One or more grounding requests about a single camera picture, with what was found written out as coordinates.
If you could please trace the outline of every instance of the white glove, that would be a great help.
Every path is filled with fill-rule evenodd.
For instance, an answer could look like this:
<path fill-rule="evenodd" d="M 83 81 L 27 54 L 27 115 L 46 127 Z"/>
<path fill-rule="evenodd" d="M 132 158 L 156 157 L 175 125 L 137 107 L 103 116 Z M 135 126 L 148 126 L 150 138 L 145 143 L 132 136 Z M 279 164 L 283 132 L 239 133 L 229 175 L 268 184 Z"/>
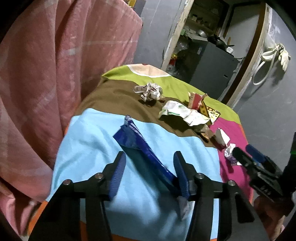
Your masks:
<path fill-rule="evenodd" d="M 285 48 L 279 52 L 279 61 L 281 62 L 283 71 L 286 72 L 289 63 L 289 54 Z"/>

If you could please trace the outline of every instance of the white hose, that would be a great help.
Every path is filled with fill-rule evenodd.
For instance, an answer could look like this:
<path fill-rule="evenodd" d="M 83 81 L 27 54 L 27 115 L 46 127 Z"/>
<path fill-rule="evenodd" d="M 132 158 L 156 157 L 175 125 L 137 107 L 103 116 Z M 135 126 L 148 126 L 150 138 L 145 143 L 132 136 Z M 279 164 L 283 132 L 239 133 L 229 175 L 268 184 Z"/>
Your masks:
<path fill-rule="evenodd" d="M 255 75 L 257 74 L 258 70 L 265 64 L 266 61 L 262 61 L 262 63 L 257 67 L 257 69 L 255 70 L 255 72 L 254 72 L 254 74 L 252 76 L 253 85 L 261 85 L 267 79 L 267 77 L 269 76 L 269 73 L 270 73 L 270 71 L 272 69 L 272 66 L 274 65 L 274 59 L 276 57 L 276 54 L 277 54 L 277 51 L 274 52 L 274 55 L 273 55 L 272 60 L 271 60 L 271 64 L 269 66 L 269 70 L 268 70 L 267 74 L 265 75 L 265 77 L 261 81 L 259 81 L 258 83 L 254 83 Z"/>

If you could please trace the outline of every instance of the pink blanket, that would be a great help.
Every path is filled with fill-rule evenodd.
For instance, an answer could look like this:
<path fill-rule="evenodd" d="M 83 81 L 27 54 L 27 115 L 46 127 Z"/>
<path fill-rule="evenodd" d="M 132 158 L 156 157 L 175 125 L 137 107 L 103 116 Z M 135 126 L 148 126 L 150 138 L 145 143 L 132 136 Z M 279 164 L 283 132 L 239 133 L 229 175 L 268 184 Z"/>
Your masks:
<path fill-rule="evenodd" d="M 49 193 L 75 108 L 132 63 L 141 26 L 123 0 L 35 0 L 0 44 L 0 209 L 17 233 Z"/>

